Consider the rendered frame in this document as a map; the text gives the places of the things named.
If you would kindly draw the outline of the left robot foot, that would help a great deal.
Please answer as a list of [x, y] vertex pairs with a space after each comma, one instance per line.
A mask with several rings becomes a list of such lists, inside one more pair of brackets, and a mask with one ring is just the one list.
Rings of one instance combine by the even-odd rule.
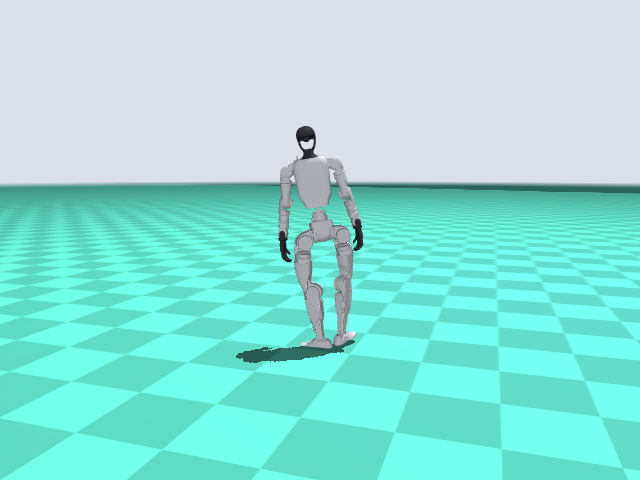
[[[320, 339], [322, 341], [322, 339]], [[333, 348], [332, 342], [330, 339], [323, 338], [323, 342], [316, 341], [316, 338], [307, 342], [302, 342], [301, 345], [308, 347], [319, 347], [319, 348]]]

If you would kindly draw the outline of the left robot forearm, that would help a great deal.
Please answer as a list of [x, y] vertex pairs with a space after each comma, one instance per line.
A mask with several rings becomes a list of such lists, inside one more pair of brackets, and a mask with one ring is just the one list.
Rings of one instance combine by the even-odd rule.
[[278, 236], [280, 231], [284, 231], [285, 232], [285, 238], [288, 237], [288, 228], [289, 228], [289, 215], [290, 215], [290, 211], [287, 211], [287, 209], [282, 209], [282, 198], [280, 198], [279, 200], [279, 231], [278, 231]]

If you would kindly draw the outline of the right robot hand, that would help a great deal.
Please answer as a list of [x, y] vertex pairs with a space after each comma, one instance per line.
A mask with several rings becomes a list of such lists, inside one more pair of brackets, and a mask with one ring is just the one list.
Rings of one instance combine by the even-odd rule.
[[353, 228], [355, 229], [355, 234], [356, 234], [355, 239], [353, 240], [353, 243], [355, 243], [357, 240], [357, 245], [355, 248], [353, 248], [353, 250], [357, 251], [361, 249], [363, 246], [363, 233], [361, 230], [362, 225], [361, 225], [360, 219], [355, 220], [355, 226], [353, 226]]

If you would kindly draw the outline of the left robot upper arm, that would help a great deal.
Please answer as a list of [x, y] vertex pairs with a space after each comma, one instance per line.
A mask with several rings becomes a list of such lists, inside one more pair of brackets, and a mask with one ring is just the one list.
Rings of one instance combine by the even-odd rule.
[[280, 192], [282, 198], [282, 208], [291, 208], [292, 206], [292, 198], [290, 198], [291, 193], [291, 183], [290, 177], [293, 174], [293, 163], [288, 164], [282, 167], [280, 171]]

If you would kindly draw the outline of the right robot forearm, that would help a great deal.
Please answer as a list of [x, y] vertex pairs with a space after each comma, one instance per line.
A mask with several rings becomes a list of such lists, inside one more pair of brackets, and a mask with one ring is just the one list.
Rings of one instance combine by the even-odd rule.
[[344, 201], [344, 205], [346, 206], [348, 216], [351, 219], [351, 224], [353, 226], [355, 226], [355, 220], [356, 219], [360, 219], [361, 223], [362, 223], [362, 220], [359, 217], [358, 210], [357, 210], [356, 205], [355, 205], [355, 200], [354, 200], [352, 191], [351, 191], [351, 189], [349, 187], [348, 187], [348, 189], [349, 189], [351, 198], [346, 199], [346, 201]]

